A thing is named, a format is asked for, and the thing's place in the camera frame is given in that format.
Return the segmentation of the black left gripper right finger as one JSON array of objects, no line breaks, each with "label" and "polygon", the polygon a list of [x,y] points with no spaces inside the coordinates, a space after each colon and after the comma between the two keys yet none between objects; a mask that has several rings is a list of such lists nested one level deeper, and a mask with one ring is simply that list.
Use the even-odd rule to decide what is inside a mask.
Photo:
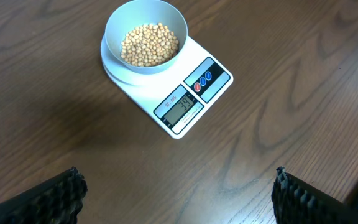
[{"label": "black left gripper right finger", "polygon": [[287,173],[280,166],[272,188],[277,224],[358,224],[358,211]]}]

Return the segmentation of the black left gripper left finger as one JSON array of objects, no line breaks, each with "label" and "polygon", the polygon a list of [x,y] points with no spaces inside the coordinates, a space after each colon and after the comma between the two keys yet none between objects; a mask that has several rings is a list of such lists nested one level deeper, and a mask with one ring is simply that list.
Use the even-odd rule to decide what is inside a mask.
[{"label": "black left gripper left finger", "polygon": [[76,224],[87,191],[84,176],[72,167],[0,203],[0,224]]}]

